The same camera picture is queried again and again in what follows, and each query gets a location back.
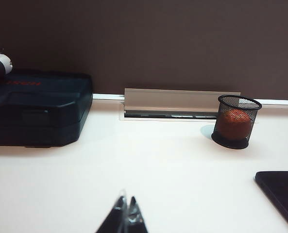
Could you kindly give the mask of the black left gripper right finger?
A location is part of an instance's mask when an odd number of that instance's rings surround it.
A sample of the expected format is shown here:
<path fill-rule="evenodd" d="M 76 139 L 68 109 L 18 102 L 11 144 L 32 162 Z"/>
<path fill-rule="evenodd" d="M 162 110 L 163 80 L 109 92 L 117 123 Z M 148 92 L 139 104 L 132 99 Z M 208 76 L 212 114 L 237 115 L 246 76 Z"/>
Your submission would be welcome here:
<path fill-rule="evenodd" d="M 134 196 L 132 196 L 128 215 L 127 215 L 128 233 L 148 233 L 139 205 Z"/>

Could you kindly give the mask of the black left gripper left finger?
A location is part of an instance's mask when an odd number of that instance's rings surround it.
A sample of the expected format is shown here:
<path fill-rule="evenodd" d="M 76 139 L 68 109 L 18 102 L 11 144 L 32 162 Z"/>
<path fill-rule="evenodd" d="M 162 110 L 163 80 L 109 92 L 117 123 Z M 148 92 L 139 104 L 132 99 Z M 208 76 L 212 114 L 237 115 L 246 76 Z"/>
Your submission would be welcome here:
<path fill-rule="evenodd" d="M 125 190 L 120 191 L 109 214 L 106 216 L 97 233 L 124 233 L 127 214 L 127 197 Z"/>

